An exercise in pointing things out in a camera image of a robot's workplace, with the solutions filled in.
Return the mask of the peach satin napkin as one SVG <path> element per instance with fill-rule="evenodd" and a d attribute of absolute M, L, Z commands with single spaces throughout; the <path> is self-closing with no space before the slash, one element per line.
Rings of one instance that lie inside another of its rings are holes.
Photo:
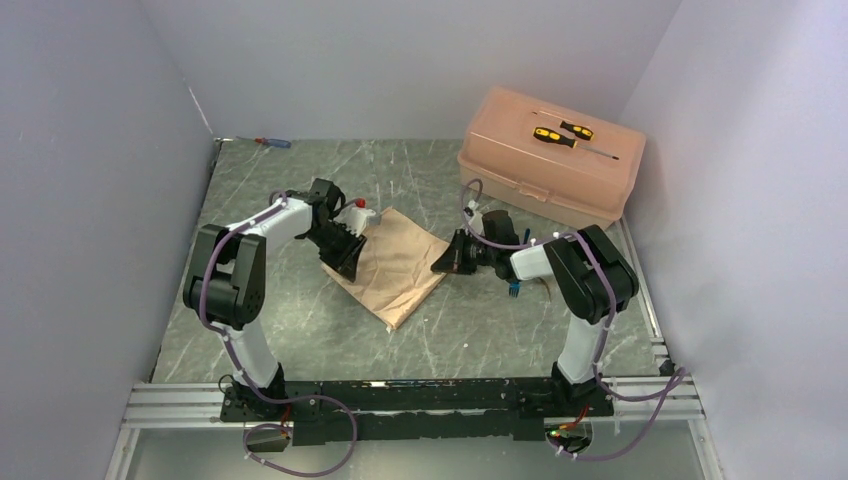
<path fill-rule="evenodd" d="M 394 208 L 380 223 L 365 229 L 367 241 L 350 282 L 324 265 L 322 269 L 389 330 L 398 329 L 445 278 L 431 265 L 448 243 Z"/>

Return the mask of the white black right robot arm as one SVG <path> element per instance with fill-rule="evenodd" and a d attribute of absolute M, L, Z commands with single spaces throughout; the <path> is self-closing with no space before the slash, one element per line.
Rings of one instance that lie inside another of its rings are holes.
<path fill-rule="evenodd" d="M 472 219 L 477 225 L 456 230 L 431 271 L 472 275 L 480 266 L 490 267 L 508 284 L 512 297 L 524 282 L 553 281 L 570 317 L 552 370 L 562 381 L 552 386 L 551 401 L 564 415 L 578 413 L 589 402 L 589 389 L 597 385 L 602 341 L 613 316 L 638 294 L 633 268 L 597 225 L 539 244 L 528 235 L 520 238 L 505 210 L 475 213 Z"/>

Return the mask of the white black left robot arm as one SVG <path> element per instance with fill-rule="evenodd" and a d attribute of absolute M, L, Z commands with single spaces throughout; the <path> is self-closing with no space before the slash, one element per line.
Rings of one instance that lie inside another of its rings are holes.
<path fill-rule="evenodd" d="M 293 240 L 308 240 L 320 262 L 354 281 L 365 229 L 379 214 L 362 198 L 349 199 L 332 181 L 317 179 L 305 191 L 277 190 L 268 205 L 228 225 L 197 231 L 182 299 L 204 328 L 215 333 L 234 367 L 235 390 L 264 420 L 287 406 L 285 374 L 271 352 L 259 316 L 266 298 L 267 256 Z"/>

